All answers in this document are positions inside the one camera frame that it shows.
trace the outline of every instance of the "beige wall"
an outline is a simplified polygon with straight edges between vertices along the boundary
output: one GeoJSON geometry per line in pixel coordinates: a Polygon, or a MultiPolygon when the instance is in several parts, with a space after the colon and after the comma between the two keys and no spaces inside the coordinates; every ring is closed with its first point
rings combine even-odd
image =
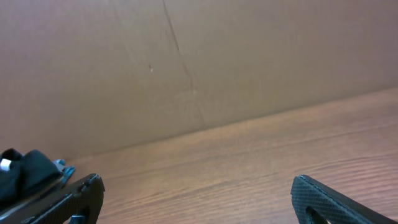
{"type": "Polygon", "coordinates": [[[50,156],[398,85],[395,0],[5,0],[0,29],[0,146],[50,156]]]}

